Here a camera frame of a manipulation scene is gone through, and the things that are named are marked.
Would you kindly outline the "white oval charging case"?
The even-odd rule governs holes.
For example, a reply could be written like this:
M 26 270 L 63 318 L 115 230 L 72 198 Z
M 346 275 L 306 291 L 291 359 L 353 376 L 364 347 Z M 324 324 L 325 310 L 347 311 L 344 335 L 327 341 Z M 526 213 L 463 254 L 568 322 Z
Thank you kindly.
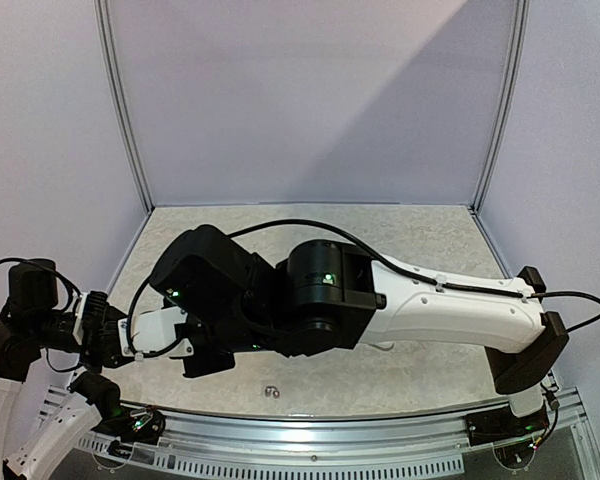
M 395 347 L 395 343 L 394 342 L 381 342 L 381 343 L 376 343 L 376 344 L 371 344 L 371 347 L 380 350 L 380 351 L 391 351 L 394 347 Z

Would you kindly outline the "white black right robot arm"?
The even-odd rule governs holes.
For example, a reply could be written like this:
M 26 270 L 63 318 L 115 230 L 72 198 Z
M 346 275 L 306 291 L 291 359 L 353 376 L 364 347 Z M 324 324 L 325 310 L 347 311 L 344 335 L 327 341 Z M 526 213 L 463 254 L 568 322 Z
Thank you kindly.
M 484 348 L 509 405 L 497 427 L 517 436 L 544 404 L 541 381 L 565 348 L 539 272 L 508 279 L 417 269 L 346 234 L 310 240 L 271 265 L 212 225 L 179 235 L 149 285 L 186 317 L 189 378 L 231 369 L 238 352 L 313 356 L 360 344 L 434 341 Z

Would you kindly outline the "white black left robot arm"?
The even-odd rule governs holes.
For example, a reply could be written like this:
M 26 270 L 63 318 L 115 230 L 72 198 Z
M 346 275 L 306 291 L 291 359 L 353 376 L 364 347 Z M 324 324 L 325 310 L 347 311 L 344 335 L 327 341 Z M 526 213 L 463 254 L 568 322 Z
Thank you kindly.
M 120 311 L 106 295 L 82 295 L 50 259 L 7 257 L 8 296 L 0 311 L 0 479 L 47 479 L 88 431 L 121 433 L 129 414 L 119 387 L 101 374 L 119 350 L 111 342 Z M 76 353 L 76 378 L 60 406 L 14 452 L 6 449 L 10 416 L 31 366 L 43 353 Z

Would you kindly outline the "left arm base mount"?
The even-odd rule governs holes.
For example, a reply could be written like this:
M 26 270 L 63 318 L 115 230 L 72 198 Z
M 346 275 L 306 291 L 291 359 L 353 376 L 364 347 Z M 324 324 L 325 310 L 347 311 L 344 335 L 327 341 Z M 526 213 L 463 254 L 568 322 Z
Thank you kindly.
M 121 415 L 103 420 L 94 431 L 121 443 L 157 445 L 166 429 L 166 416 L 153 407 L 125 409 Z

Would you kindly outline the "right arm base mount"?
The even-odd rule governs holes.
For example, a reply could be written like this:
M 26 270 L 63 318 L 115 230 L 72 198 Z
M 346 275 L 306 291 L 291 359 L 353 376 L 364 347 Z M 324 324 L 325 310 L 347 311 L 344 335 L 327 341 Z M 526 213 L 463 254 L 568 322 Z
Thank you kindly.
M 549 426 L 546 403 L 529 415 L 516 417 L 509 405 L 467 414 L 463 417 L 470 446 L 523 438 Z

